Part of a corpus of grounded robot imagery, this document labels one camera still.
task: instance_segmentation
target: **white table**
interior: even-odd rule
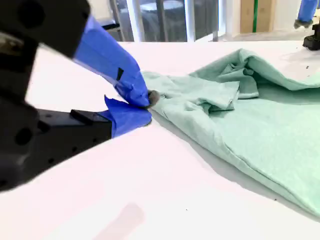
[[[123,44],[142,70],[184,75],[246,48],[288,75],[299,69],[297,78],[320,67],[320,52],[301,45],[300,41]],[[117,98],[103,78],[56,53],[38,51],[27,95],[36,107],[102,111],[104,94]],[[318,219],[201,148],[156,113],[153,116],[152,125],[1,193],[0,239],[319,239]]]

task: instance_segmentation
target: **cardboard box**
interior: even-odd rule
[[[272,32],[276,0],[241,0],[240,32]]]

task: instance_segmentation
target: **mint green cloth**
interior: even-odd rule
[[[320,216],[320,75],[288,79],[240,49],[183,77],[143,74],[153,109],[287,200]]]

